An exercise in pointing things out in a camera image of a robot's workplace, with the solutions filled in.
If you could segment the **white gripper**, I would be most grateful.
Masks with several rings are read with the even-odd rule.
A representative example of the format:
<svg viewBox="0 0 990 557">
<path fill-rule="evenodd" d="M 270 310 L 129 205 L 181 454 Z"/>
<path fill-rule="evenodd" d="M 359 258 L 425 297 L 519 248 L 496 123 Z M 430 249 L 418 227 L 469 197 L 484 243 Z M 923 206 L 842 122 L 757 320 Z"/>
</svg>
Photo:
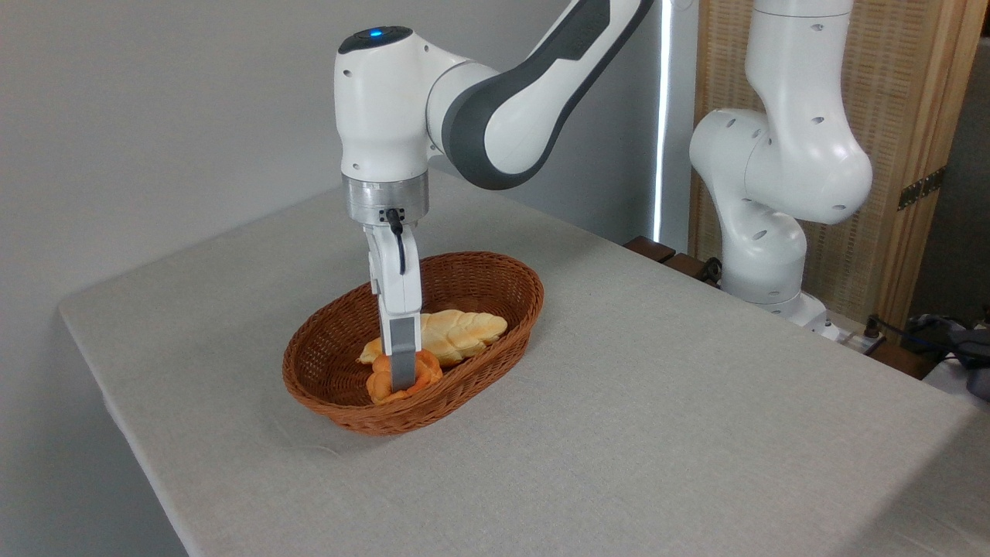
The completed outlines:
<svg viewBox="0 0 990 557">
<path fill-rule="evenodd" d="M 422 348 L 423 289 L 413 231 L 413 227 L 403 226 L 397 235 L 389 226 L 364 226 L 371 289 L 381 311 L 392 391 L 403 391 L 415 383 L 416 353 Z"/>
</svg>

